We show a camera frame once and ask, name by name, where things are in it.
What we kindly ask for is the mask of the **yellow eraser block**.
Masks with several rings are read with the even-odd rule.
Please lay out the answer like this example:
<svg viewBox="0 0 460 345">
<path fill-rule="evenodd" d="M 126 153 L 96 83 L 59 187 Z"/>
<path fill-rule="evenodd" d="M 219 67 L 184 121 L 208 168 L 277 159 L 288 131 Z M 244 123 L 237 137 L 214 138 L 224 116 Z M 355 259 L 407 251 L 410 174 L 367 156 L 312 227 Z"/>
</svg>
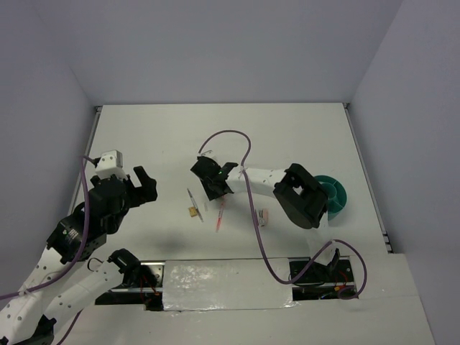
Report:
<svg viewBox="0 0 460 345">
<path fill-rule="evenodd" d="M 189 214 L 190 214 L 191 217 L 196 217 L 196 216 L 198 216 L 198 211 L 197 211 L 197 209 L 196 209 L 195 207 L 193 207 L 193 206 L 188 208 L 188 212 L 189 212 Z"/>
</svg>

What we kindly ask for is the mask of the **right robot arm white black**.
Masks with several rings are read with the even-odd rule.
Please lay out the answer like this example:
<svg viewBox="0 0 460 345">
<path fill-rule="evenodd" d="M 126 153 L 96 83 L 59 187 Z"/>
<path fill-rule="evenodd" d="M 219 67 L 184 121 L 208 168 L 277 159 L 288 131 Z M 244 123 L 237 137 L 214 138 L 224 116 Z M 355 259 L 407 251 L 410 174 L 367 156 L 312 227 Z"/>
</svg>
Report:
<svg viewBox="0 0 460 345">
<path fill-rule="evenodd" d="M 290 221 L 307 231 L 310 254 L 318 255 L 312 265 L 313 275 L 320 281 L 329 281 L 337 273 L 334 246 L 323 248 L 332 240 L 327 225 L 328 195 L 302 165 L 293 163 L 284 170 L 264 170 L 235 162 L 220 166 L 210 157 L 199 156 L 190 171 L 211 201 L 247 191 L 252 196 L 275 198 Z"/>
</svg>

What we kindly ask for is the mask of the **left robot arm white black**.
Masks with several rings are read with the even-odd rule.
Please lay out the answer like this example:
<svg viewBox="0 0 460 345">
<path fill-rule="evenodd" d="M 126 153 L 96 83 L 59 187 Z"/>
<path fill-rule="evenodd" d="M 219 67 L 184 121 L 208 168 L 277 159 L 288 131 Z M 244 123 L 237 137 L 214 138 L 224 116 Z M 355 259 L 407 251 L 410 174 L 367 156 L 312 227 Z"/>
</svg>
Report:
<svg viewBox="0 0 460 345">
<path fill-rule="evenodd" d="M 130 209 L 157 199 L 156 180 L 141 166 L 134 173 L 138 187 L 130 177 L 120 179 L 115 174 L 91 178 L 93 187 L 85 187 L 84 201 L 58 222 L 21 289 L 5 297 L 2 344 L 51 344 L 67 322 L 104 293 L 141 280 L 149 286 L 156 283 L 156 277 L 129 250 L 117 249 L 87 277 L 65 286 L 71 273 L 106 243 L 109 234 L 118 231 Z"/>
</svg>

